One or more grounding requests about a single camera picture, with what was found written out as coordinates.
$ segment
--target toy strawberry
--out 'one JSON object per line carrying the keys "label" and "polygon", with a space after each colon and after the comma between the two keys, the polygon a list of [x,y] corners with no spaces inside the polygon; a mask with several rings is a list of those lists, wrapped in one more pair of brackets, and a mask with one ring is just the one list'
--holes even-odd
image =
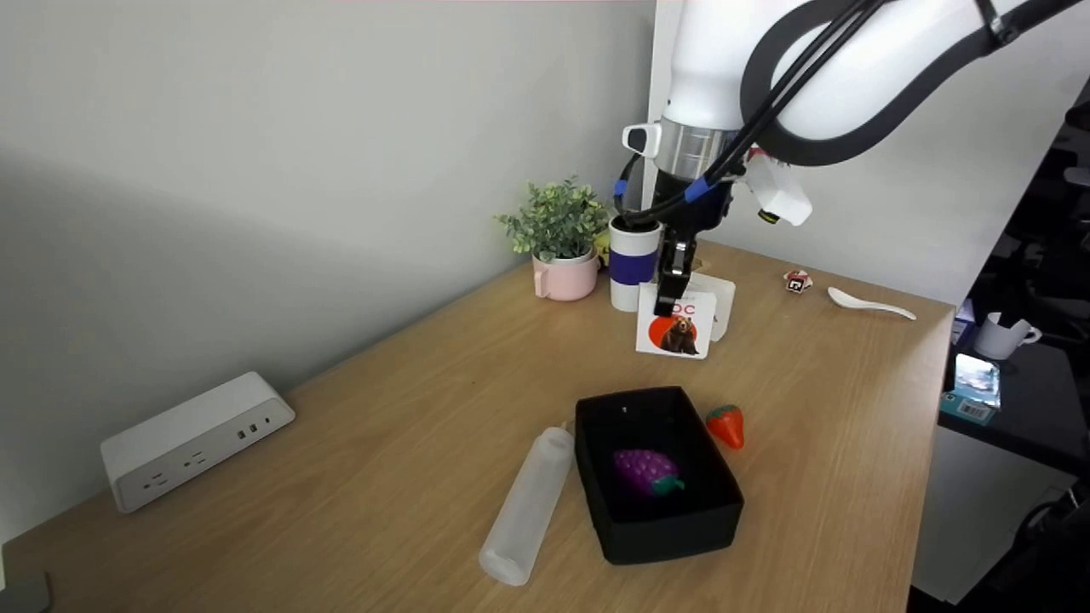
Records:
{"label": "toy strawberry", "polygon": [[677,465],[658,452],[614,452],[614,466],[629,483],[649,496],[665,496],[675,489],[685,490],[685,483],[678,479]]}
{"label": "toy strawberry", "polygon": [[707,429],[732,449],[741,449],[746,444],[742,433],[742,410],[734,405],[719,407],[707,413]]}

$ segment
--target white cup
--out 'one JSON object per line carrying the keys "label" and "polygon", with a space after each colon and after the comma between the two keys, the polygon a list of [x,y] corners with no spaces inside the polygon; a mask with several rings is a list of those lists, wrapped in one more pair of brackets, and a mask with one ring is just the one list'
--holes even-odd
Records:
{"label": "white cup", "polygon": [[663,225],[656,221],[637,228],[642,231],[632,230],[620,217],[609,223],[609,301],[628,313],[640,309],[640,284],[655,276]]}
{"label": "white cup", "polygon": [[1000,313],[989,313],[983,327],[977,333],[972,348],[985,358],[1006,360],[1022,345],[1041,340],[1041,330],[1021,320],[1012,327],[1000,325]]}

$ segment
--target white card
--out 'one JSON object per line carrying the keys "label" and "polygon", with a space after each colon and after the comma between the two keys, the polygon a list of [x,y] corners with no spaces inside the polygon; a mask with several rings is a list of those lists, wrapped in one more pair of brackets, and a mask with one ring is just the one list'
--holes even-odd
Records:
{"label": "white card", "polygon": [[715,295],[715,322],[712,324],[712,342],[723,338],[730,323],[730,306],[735,303],[735,284],[718,277],[693,273],[689,287],[694,291],[711,291]]}
{"label": "white card", "polygon": [[712,339],[715,293],[687,290],[674,305],[674,315],[655,315],[656,284],[640,284],[635,350],[643,353],[703,360]]}

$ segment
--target plastic spoon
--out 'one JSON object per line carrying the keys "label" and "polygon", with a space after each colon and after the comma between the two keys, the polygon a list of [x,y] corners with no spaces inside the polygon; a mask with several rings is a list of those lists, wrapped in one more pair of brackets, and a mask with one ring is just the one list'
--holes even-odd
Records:
{"label": "plastic spoon", "polygon": [[916,315],[911,311],[906,311],[900,306],[894,306],[893,304],[883,304],[881,302],[869,302],[867,300],[860,300],[844,290],[836,289],[835,287],[828,288],[828,297],[845,309],[870,309],[872,311],[888,311],[891,313],[897,313],[903,317],[908,317],[909,320],[916,321]]}

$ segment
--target power strip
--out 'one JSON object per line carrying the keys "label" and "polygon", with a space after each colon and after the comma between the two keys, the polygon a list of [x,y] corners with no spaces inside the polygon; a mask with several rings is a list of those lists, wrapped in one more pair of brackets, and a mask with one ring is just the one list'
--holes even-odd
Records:
{"label": "power strip", "polygon": [[294,419],[250,372],[107,438],[102,464],[118,509],[136,510]]}

